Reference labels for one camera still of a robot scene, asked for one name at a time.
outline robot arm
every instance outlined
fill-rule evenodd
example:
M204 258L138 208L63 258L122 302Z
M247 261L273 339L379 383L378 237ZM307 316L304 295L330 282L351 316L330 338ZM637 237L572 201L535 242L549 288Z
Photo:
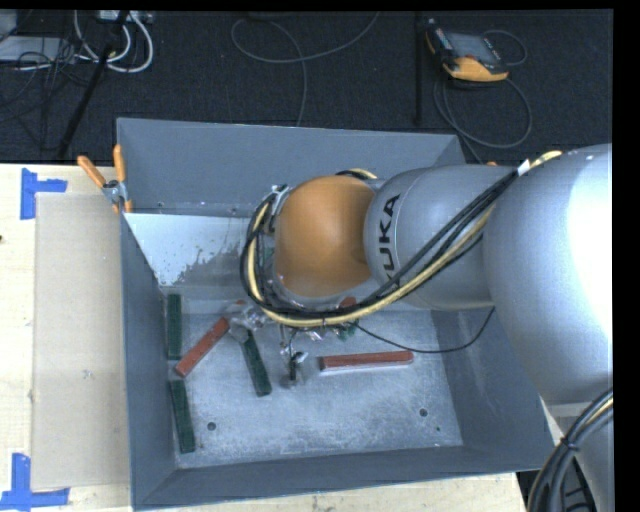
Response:
M304 329L397 300L494 306L550 413L575 433L612 387L611 144L557 153L530 168L446 166L387 181L355 173L274 192L251 221L246 289L273 320ZM265 231L275 264L260 272ZM346 297L355 300L343 306ZM609 399L591 411L598 443L578 454L603 512L614 508Z

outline black carpet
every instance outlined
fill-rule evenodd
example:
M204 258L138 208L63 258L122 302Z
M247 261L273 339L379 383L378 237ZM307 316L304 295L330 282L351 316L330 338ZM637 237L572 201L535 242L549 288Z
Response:
M93 13L78 11L78 24L99 53L111 25L97 23ZM443 80L425 51L417 125L412 11L156 11L146 25L154 46L151 65L140 73L105 71L65 161L86 154L110 164L118 117L452 133L434 103L444 105L442 96L434 96L434 86L443 83L458 127L480 141L471 142L471 149L465 146L469 161L517 164L554 148L611 142L612 9L422 14L450 30L494 31L490 37L505 62L526 58L510 67L511 82L465 90ZM73 11L20 10L19 19L18 34L64 37L79 45ZM304 65L251 58L234 44L234 25L236 44L262 59L327 55ZM140 66L148 47L136 26L128 26L132 50L117 64ZM15 67L15 62L0 67L0 161L55 162L96 64L77 60L37 71Z

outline cable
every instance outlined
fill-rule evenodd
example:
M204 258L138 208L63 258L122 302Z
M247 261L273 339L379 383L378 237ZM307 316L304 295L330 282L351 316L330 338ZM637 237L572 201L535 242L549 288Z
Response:
M264 214L268 210L268 205L264 207L263 211L259 215L259 219L257 221L257 225L262 222ZM339 325L346 322L350 322L361 318L365 315L369 315L379 311L380 309L392 304L393 302L403 298L404 296L411 293L418 286L424 284L426 281L435 276L442 268L452 259L457 253L464 248L464 246L471 240L477 233L479 233L485 226L486 222L489 219L489 215L493 211L493 205L488 208L485 213L480 217L480 219L474 224L474 226L460 239L452 245L450 249L448 249L440 258L435 260L431 265L427 268L419 272L415 277L410 279L404 285L398 287L393 292L389 293L385 297L379 299L375 303L368 305L366 307L362 307L358 305L357 309L350 312L343 313L342 311L333 311L333 312L321 312L316 313L314 318L304 318L300 316L300 312L298 312L298 316L292 317L288 315L282 315L274 312L269 308L262 307L265 314L270 317L272 320L275 320L278 323L283 323L290 327L321 327L326 325ZM248 244L248 254L247 254L247 268L250 269L248 273L248 285L249 285L249 295L256 300L259 304L264 303L264 297L258 290L258 283L255 277L255 240L252 240Z
M339 171L336 173L336 176L353 176L354 178L358 178L361 180L377 180L378 177L373 174L371 171L367 171L366 169L360 169L359 167L355 167L353 169L347 169L345 171Z
M582 475L580 466L578 465L578 462L576 461L575 457L571 460L571 463L573 465L575 474L578 480L580 481L581 487L573 489L572 491L567 491L566 483L567 483L568 472L567 474L564 475L564 478L562 479L562 484L560 486L560 510L562 510L563 512L573 512L573 511L584 508L587 511L593 512L595 511L595 504L593 504L593 497L591 496L591 491L589 489L589 486L586 485L586 482L582 483L582 479L584 479L584 476ZM585 499L587 501L574 503L573 505L570 505L569 507L567 507L567 498L575 496L578 493L582 493L585 496Z
M308 92L308 78L307 78L307 67L306 67L306 63L309 60L313 60L313 59L318 59L320 57L326 57L327 55L331 55L333 53L339 52L341 50L344 50L345 48L348 48L349 46L352 46L353 44L355 44L358 40L360 40L362 37L364 37L367 32L369 32L369 30L371 30L371 27L373 27L373 24L376 22L376 20L378 19L378 16L380 16L380 11L378 11L373 19L369 22L369 24L364 28L364 30L362 30L362 32L360 32L355 38L353 38L351 41L338 46L336 48L332 48L331 50L327 50L325 52L320 52L320 53L316 53L313 55L303 55L302 54L302 50L300 49L300 45L298 44L298 42L296 41L296 39L293 37L293 35L291 35L291 33L289 33L282 25L276 23L275 21L271 21L268 18L265 18L264 20L259 19L259 18L251 18L254 21L260 21L260 22L264 22L264 21L268 21L268 23L272 26L274 26L275 28L277 28L278 30L280 30L284 35L287 36L287 38L293 43L293 46L295 47L296 51L298 52L298 57L295 59L269 59L269 58L265 58L265 57L261 57L260 55L256 55L254 53L251 53L247 50L245 50L240 43L238 43L238 40L236 38L236 29L238 28L239 25L241 25L242 23L246 23L245 19L239 19L237 20L233 26L231 27L231 41L233 42L234 46L244 55L246 55L247 57L250 57L254 60L257 60L259 62L265 62L268 64L295 64L295 63L300 63L302 66L302 80L303 80L303 86L302 86L302 101L300 103L300 111L298 114L298 119L296 120L296 126L300 126L300 124L302 123L302 117L304 114L304 109L306 106L306 101L307 101L307 92Z
M349 41L349 42L347 42L347 43L345 43L343 45L340 45L340 46L338 46L336 48L332 48L331 50L327 50L327 51L320 52L320 53L315 53L313 55L300 56L300 57L298 57L296 59L268 59L268 58L261 57L260 55L256 55L255 53L251 53L251 52L245 50L242 46L240 46L240 44L238 43L238 41L236 39L236 35L235 35L235 31L236 31L236 28L238 27L238 25L240 25L242 23L246 23L245 19L239 19L231 27L231 41L233 42L235 47L238 50L240 50L242 53L244 53L247 57L251 57L252 59L258 60L260 62L266 62L268 64L294 64L296 62L307 62L309 60L319 59L320 57L326 57L327 55L331 55L333 53L336 53L336 52L339 52L341 50L344 50L345 48L348 48L349 46L352 46L357 41L359 41L362 37L364 37L369 32L369 30L371 30L371 27L373 27L374 23L376 22L376 20L378 19L379 16L380 16L380 11L375 13L375 15L373 16L372 20L364 28L364 30L362 30L362 32L360 32L351 41Z
M153 62L153 56L154 56L153 40L151 38L151 34L147 30L147 28L144 26L144 23L142 23L140 21L138 16L130 14L128 19L129 20L133 20L133 22L136 24L138 29L144 35L144 38L145 38L145 41L146 41L147 47L148 47L147 58L140 66L134 67L134 68L121 67L121 66L116 66L115 64L113 64L113 62L122 60L125 56L127 56L127 54L129 53L129 50L131 49L131 35L130 35L129 30L127 29L127 27L123 26L122 27L122 31L124 32L124 35L125 35L126 40L127 40L125 49L122 52L120 52L118 55L115 55L113 57L109 57L107 59L107 68L109 68L112 71L117 71L118 73L140 73L141 71L144 71L145 69L147 69L151 65L151 63ZM80 30L80 25L78 23L78 10L77 9L74 9L74 11L73 11L73 23L74 23L76 35L78 36L78 38L81 41L82 49L84 49L89 54L89 57L87 57L85 55L82 55L82 54L77 54L76 56L78 58L80 58L80 59L90 60L90 61L92 61L94 63L97 63L100 60L100 57L98 56L98 54L96 52L94 52L91 49L91 47L85 41L84 34Z
M424 349L406 347L404 345L401 345L400 343L396 343L395 341L391 341L391 340L389 340L387 338L384 338L383 336L380 336L378 334L375 334L375 333L369 331L368 329L365 329L364 327L362 327L360 325L359 322L353 322L353 323L351 323L349 325L352 325L352 326L356 327L357 329L360 329L362 332L368 334L369 336L371 336L373 338L376 338L377 340L384 341L385 343L388 343L389 345L393 345L394 347L398 347L398 348L401 348L403 350L410 350L411 352L416 352L418 354L448 354L450 352L457 352L459 350L463 350L465 348L468 348L471 345L473 345L476 341L478 341L478 339L480 338L480 336L484 332L485 328L487 327L487 324L489 323L489 320L491 320L491 317L493 316L493 313L494 313L495 309L496 309L495 307L491 308L491 310L489 311L489 314L485 318L484 322L482 322L482 325L480 326L480 329L478 329L478 332L467 343L465 343L464 345L460 345L459 347L445 348L445 349L439 349L439 350L424 350Z
M524 131L524 134L516 141L505 143L505 144L497 144L490 141L482 140L478 137L471 135L469 132L463 130L455 120L453 112L451 110L451 106L449 104L449 97L446 93L447 91L446 79L444 77L441 77L439 80L436 80L433 86L433 101L436 105L436 108L438 109L438 112L440 112L440 115L444 118L444 120L454 130L456 130L456 132L458 132L458 134L462 137L462 140L465 142L465 144L467 145L469 150L473 153L473 156L476 158L478 162L482 162L482 160L480 159L478 154L474 151L474 149L471 147L471 145L469 144L469 141L473 141L481 146L485 146L493 149L510 149L522 144L529 137L529 135L531 134L531 130L533 129L533 113L531 111L531 105L529 104L529 101L524 95L524 92L512 80L507 78L505 79L505 82L509 84L516 91L518 96L521 98L527 113L527 127ZM444 108L438 101L438 94L442 96Z
M19 98L20 96L22 96L22 95L27 91L27 87L31 84L31 82L33 81L33 79L35 78L35 76L36 76L36 74L37 74L37 73L36 73L36 71L37 71L37 70L35 70L35 71L33 71L33 72L32 72L32 75L29 77L29 80L28 80L28 81L27 81L27 83L26 83L26 84L25 84L25 85L20 89L20 91L19 91L19 92L18 92L18 93L13 97L13 98L11 98L10 100L6 100L4 103L0 104L0 107L7 108L7 107L8 107L9 105L11 105L12 103L15 103L15 102L18 100L18 98ZM79 78L77 78L77 77L70 76L70 74L69 74L69 73L67 73L67 72L65 72L64 70L61 70L61 72L62 72L62 73L63 73L67 78L70 78L70 79L72 79L72 80L74 80L74 79L75 79L74 81L76 81L76 83L80 83L80 82L78 82L78 80L81 80L81 79L79 79ZM30 105L29 107L27 107L25 110L23 110L23 111L21 111L21 112L19 112L19 113L17 113L17 114L16 114L16 113L14 113L14 112L12 112L10 109L7 109L7 110L9 110L9 111L10 111L10 113L11 113L12 115L11 115L11 116L9 116L9 117L5 117L5 118L3 118L3 119L0 119L0 124L1 124L1 123L4 123L4 122L7 122L7 121L14 120L14 119L18 119L18 118L20 118L20 117L22 117L22 116L25 116L25 115L27 115L27 114L31 113L31 112L32 112L33 110L35 110L36 108L41 107L42 105L44 105L47 101L51 101L51 99L52 99L56 94L58 94L59 92L61 92L61 91L64 89L65 85L66 85L66 84L62 84L62 85L61 85L61 86L59 86L58 88L53 88L53 89L52 89L52 91L51 91L51 93L49 94L49 97L48 97L48 98L46 98L46 99L44 99L44 100L41 100L41 101L39 101L39 102L37 102L37 103L31 104L31 105Z
M613 388L595 399L573 423L551 453L531 488L528 512L561 512L562 482L573 454L586 440L613 420Z
M18 92L18 94L16 94L11 100L6 100L2 105L0 105L4 107L9 112L9 114L11 114L10 117L0 120L0 123L9 121L9 120L14 120L14 119L18 120L18 122L22 126L22 129L25 131L28 137L32 140L32 142L38 147L38 149L41 152L53 151L57 149L57 146L47 146L45 144L47 132L48 132L49 103L51 102L54 94L59 92L65 85L65 84L62 84L61 87L56 89L55 82L59 74L64 74L65 76L68 76L68 73L65 72L65 67L69 64L69 56L72 54L72 50L73 50L72 45L70 45L64 39L61 39L58 45L57 55L53 59L42 52L28 51L28 52L22 53L18 57L16 61L16 68L14 69L17 69L20 71L30 71L31 76L29 77L27 83ZM33 56L37 56L39 59L46 61L46 63L37 64L35 66L22 65L23 59L27 57L33 57ZM25 111L22 111L20 113L14 112L9 107L9 105L13 103L15 100L17 100L18 97L20 97L23 93L26 92L27 87L31 84L31 82L35 78L37 71L43 70L43 69L46 69L47 73L44 78L44 81L41 84L41 95L42 95L41 101L37 102L35 105L33 105L31 108ZM35 135L32 132L32 130L29 128L29 126L22 120L22 116L28 114L29 112L31 112L32 110L38 107L42 107L40 136Z
M282 33L284 33L284 35L286 35L289 38L289 40L293 43L293 46L295 46L296 51L298 52L298 55L300 55L300 57L302 58L302 50L300 49L300 45L295 40L295 38L289 32L287 32L284 29L284 27L282 27L281 25L279 25L275 21L270 21L269 24L273 25L274 27L276 27L278 30L280 30ZM296 121L296 126L300 126L300 123L302 123L302 116L304 114L304 109L305 109L305 106L306 106L306 103L307 103L307 90L308 90L307 64L306 64L306 61L305 60L301 60L300 61L300 65L302 66L302 101L300 102L300 112L298 113L298 119Z
M80 102L78 103L78 106L76 107L75 111L73 112L73 115L71 116L71 119L69 120L69 123L67 124L67 128L65 129L64 135L60 139L60 145L58 147L58 152L56 154L58 160L62 160L65 157L67 150L69 149L71 140L73 139L73 136L76 130L78 129L78 125L80 124L80 121L82 120L82 116L84 115L87 105L91 100L91 96L93 95L93 92L98 86L98 83L100 82L100 77L102 76L105 68L108 65L107 60L109 59L109 55L111 54L111 52L113 51L113 48L115 47L115 43L118 35L122 32L122 28L124 27L127 21L127 18L129 17L129 12L130 11L128 9L123 9L119 11L115 24L113 25L111 30L109 30L108 32L108 35L104 42L104 46L102 48L100 60L98 61L98 64L91 75L91 80L89 81L89 85L84 90L84 93L82 94L82 98L80 98Z
M483 33L483 37L489 34L506 35L512 38L514 41L516 41L520 45L523 52L523 57L519 61L505 63L506 66L509 66L509 67L519 66L527 60L528 58L527 47L519 38L517 38L511 32L507 32L506 30L487 30L486 32ZM443 119L456 132L458 132L458 134L462 138L462 141L465 143L469 151L472 153L473 157L480 163L483 163L483 161L478 156L478 154L476 153L474 148L471 146L469 141L475 142L476 144L479 144L481 146L485 146L488 148L492 148L492 149L511 149L522 144L529 137L529 135L531 134L531 130L533 128L533 114L531 111L531 105L529 104L529 101L527 100L524 92L511 79L507 78L505 79L505 82L516 91L516 93L518 94L518 96L522 100L522 103L525 106L526 115L527 115L527 127L523 135L516 141L505 143L505 144L497 144L490 141L482 140L478 137L471 135L469 132L463 130L455 120L453 112L451 110L451 106L449 104L449 98L447 95L447 87L446 87L448 84L448 81L445 79L444 76L441 76L440 79L436 80L436 82L433 85L433 101L436 105L436 108L438 109L438 112L443 117ZM444 103L444 107L440 104L440 101L438 101L439 96L442 97L442 103Z
M66 52L66 49L73 49L73 45L67 42L66 46L64 46L65 52ZM41 69L50 69L53 65L58 65L58 72L60 72L61 74L69 78L75 84L86 86L89 83L88 80L67 71L66 68L68 68L72 64L71 56L64 55L64 53L61 55L61 53L62 52L59 52L58 56L56 56L55 59L51 59L48 55L42 52L35 52L35 51L24 52L20 55L20 57L18 57L18 60L16 61L15 67L13 69L16 71L38 71ZM22 60L29 55L35 55L39 57L41 60L44 60L47 62L44 64L36 64L31 66L21 65Z
M265 300L265 287L261 281L259 264L256 261L256 245L261 236L263 224L267 219L267 212L271 204L276 200L277 194L269 194L254 211L249 223L247 242L240 257L240 278L247 294L256 302L272 319L293 327L319 327L324 325L336 325L346 321L355 320L366 314L375 312L396 300L399 300L415 288L433 278L444 270L464 253L478 243L480 234L493 208L493 202L506 190L506 188L518 177L517 171L512 171L494 185L488 187L479 194L471 203L463 208L449 223L447 223L414 257L405 264L389 281L370 294L360 303L344 307L338 310L313 311L306 310L299 305L287 304L284 307L275 306ZM467 233L459 240L458 235L475 223ZM415 274L409 281L400 285L400 279L409 272L415 270L415 266L436 246L443 238L447 237L435 254L424 265L423 269Z
M529 52L527 51L527 47L524 45L524 43L520 39L514 36L511 32L507 32L506 30L492 29L492 30L487 30L482 35L488 36L490 34L502 34L502 35L508 36L511 39L513 39L516 43L518 43L520 45L520 48L522 49L523 57L516 62L505 62L504 63L505 66L511 66L511 67L519 66L520 64L523 64L529 57Z

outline green wooden block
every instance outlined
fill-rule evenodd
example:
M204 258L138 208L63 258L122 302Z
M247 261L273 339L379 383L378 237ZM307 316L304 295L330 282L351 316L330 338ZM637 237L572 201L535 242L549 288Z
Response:
M182 357L182 297L167 297L167 357L179 360Z
M264 367L258 345L253 337L253 334L249 332L247 341L240 344L242 346L242 353L247 363L247 368L251 374L251 380L253 381L253 387L256 390L258 396L266 396L271 393L271 381L267 374L267 369Z
M173 416L176 420L180 453L194 452L196 451L196 438L193 433L191 412L189 411L187 388L183 380L170 380L169 387L171 388Z

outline gray bin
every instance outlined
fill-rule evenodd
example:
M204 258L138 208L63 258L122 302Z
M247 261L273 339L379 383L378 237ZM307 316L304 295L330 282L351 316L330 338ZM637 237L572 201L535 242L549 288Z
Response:
M310 359L305 383L293 389L280 385L278 332L268 326L256 334L273 384L262 398L252 393L237 343L225 337L185 379L196 450L180 453L168 386L176 376L166 356L166 296L183 296L186 351L239 298L240 287L233 253L193 261L177 280L162 277L167 261L189 252L174 243L176 219L188 239L184 231L208 222L195 217L211 220L214 231L221 219L242 222L275 184L353 167L389 178L464 158L452 135L141 119L119 119L117 132L135 207L121 216L135 509L542 466L553 448L543 407L496 315L468 349L416 354L403 368L321 375L317 356L393 347L362 332L345 341L302 337L296 343ZM487 313L398 304L362 325L407 345L446 349L468 341Z

